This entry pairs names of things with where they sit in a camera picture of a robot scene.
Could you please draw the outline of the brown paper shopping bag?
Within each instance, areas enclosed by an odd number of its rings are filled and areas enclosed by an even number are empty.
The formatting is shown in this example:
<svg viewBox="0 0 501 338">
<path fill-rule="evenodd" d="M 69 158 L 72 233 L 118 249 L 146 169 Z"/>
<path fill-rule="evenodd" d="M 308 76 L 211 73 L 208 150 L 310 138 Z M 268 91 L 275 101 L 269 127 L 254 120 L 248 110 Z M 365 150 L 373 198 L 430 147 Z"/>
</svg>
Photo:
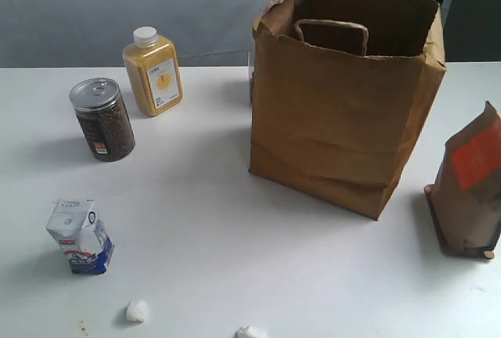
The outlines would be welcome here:
<svg viewBox="0 0 501 338">
<path fill-rule="evenodd" d="M 435 0 L 280 0 L 254 22 L 250 171 L 377 220 L 446 72 Z"/>
</svg>

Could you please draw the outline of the white blue milk carton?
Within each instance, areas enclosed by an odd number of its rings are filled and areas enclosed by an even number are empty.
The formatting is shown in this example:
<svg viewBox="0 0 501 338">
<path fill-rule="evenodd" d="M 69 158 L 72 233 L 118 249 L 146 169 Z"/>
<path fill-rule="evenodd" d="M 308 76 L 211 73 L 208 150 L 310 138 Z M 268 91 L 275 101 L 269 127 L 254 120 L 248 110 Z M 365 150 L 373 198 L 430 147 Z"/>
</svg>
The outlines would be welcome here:
<svg viewBox="0 0 501 338">
<path fill-rule="evenodd" d="M 72 273 L 100 275 L 106 272 L 114 245 L 94 200 L 57 200 L 46 231 L 63 251 Z"/>
</svg>

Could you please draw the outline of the yellow grain bottle white cap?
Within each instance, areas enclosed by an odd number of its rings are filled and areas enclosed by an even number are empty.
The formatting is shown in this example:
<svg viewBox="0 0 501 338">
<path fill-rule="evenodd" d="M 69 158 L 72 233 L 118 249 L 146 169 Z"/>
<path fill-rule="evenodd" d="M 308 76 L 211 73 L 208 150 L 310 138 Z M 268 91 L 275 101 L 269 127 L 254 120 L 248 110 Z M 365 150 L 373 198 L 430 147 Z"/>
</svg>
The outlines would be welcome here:
<svg viewBox="0 0 501 338">
<path fill-rule="evenodd" d="M 122 51 L 122 59 L 140 110 L 155 117 L 183 98 L 183 87 L 175 45 L 154 27 L 133 31 L 133 43 Z"/>
</svg>

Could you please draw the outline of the clear jar of brown grains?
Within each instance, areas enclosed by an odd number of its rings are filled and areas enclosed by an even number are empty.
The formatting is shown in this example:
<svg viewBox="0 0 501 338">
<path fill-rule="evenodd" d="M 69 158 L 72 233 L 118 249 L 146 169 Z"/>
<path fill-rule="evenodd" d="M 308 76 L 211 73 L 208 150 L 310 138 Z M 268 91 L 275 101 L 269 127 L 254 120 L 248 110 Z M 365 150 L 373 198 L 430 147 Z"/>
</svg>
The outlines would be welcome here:
<svg viewBox="0 0 501 338">
<path fill-rule="evenodd" d="M 103 162 L 125 158 L 135 137 L 118 83 L 95 77 L 75 85 L 69 99 L 92 155 Z"/>
</svg>

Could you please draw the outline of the white crumpled paper at edge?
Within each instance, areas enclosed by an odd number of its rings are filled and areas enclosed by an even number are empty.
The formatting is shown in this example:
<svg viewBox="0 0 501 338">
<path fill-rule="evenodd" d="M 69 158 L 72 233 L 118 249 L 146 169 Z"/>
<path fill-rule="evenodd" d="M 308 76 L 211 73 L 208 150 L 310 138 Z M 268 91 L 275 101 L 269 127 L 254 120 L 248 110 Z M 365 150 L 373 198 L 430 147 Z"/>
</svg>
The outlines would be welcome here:
<svg viewBox="0 0 501 338">
<path fill-rule="evenodd" d="M 269 334 L 263 329 L 247 325 L 238 328 L 235 338 L 269 338 Z"/>
</svg>

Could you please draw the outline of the white crumpled paper ball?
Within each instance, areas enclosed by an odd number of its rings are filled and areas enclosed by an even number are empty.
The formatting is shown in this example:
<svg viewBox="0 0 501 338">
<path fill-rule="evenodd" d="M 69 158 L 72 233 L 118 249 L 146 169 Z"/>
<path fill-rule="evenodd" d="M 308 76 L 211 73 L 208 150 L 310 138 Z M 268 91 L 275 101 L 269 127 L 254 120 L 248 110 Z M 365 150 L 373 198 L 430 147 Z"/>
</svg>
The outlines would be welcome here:
<svg viewBox="0 0 501 338">
<path fill-rule="evenodd" d="M 149 317 L 149 306 L 143 299 L 131 300 L 124 315 L 128 322 L 144 323 Z"/>
</svg>

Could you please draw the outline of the brown kraft pouch red label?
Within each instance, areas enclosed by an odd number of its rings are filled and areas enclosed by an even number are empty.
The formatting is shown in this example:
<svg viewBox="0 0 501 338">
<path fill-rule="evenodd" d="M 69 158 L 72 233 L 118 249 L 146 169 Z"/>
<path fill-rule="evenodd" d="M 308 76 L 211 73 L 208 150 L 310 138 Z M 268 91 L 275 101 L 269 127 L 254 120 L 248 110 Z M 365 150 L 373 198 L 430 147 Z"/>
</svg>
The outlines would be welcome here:
<svg viewBox="0 0 501 338">
<path fill-rule="evenodd" d="M 490 261 L 500 237 L 500 115 L 490 103 L 445 143 L 424 187 L 441 251 Z"/>
</svg>

